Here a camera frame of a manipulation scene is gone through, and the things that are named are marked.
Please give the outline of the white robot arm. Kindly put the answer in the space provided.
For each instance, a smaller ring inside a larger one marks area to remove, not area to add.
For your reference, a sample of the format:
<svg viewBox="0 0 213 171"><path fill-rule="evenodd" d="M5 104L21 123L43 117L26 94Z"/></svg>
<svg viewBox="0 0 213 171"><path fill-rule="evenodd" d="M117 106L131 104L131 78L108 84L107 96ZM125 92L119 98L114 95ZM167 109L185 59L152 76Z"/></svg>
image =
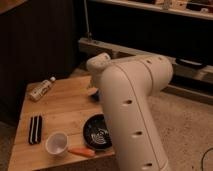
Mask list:
<svg viewBox="0 0 213 171"><path fill-rule="evenodd" d="M148 105L148 97L172 79L169 59L162 55L112 59L101 53L86 67L90 85L99 90L120 171L171 171Z"/></svg>

